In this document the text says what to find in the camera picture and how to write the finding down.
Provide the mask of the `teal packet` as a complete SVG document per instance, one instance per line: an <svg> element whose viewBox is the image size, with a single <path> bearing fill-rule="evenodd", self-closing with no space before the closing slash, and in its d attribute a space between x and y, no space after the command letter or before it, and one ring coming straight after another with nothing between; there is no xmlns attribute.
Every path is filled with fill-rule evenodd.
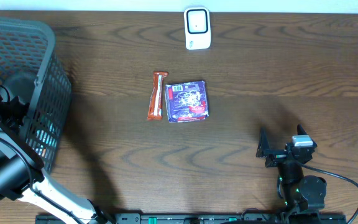
<svg viewBox="0 0 358 224"><path fill-rule="evenodd" d="M54 135L57 133L55 125L49 121L43 129L38 129L36 131L36 139L38 143L36 148L41 149L55 149L57 146L57 140Z"/></svg>

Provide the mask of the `orange snack bar wrapper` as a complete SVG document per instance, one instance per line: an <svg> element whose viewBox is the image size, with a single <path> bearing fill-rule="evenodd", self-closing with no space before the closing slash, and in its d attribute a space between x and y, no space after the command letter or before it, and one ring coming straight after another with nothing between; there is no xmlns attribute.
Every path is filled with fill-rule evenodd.
<svg viewBox="0 0 358 224"><path fill-rule="evenodd" d="M162 119L162 87L163 80L168 76L168 72L156 71L153 73L153 90L149 101L148 120Z"/></svg>

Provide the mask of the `purple square snack packet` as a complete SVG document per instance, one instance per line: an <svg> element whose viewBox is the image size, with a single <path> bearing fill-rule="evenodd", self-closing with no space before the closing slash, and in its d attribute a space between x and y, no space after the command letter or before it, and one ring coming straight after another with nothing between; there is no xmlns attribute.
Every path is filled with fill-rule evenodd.
<svg viewBox="0 0 358 224"><path fill-rule="evenodd" d="M209 116L204 80L165 85L169 123L202 121Z"/></svg>

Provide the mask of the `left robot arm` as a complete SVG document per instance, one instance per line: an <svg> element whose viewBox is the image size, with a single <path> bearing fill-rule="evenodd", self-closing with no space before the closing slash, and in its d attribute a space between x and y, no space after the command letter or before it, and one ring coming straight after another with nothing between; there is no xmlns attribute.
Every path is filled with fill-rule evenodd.
<svg viewBox="0 0 358 224"><path fill-rule="evenodd" d="M36 205L65 223L115 223L90 200L81 198L53 180L40 156L18 132L28 104L1 91L0 84L0 200L8 198Z"/></svg>

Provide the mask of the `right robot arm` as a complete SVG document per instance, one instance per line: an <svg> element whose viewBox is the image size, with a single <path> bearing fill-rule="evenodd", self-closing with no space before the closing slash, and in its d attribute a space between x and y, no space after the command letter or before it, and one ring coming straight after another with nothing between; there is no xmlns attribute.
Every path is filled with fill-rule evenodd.
<svg viewBox="0 0 358 224"><path fill-rule="evenodd" d="M290 223L295 217L318 213L323 209L326 181L315 175L305 176L302 166L312 160L317 144L299 124L297 134L283 149L272 149L262 128L256 156L265 159L265 167L278 169L278 189L287 203L275 220Z"/></svg>

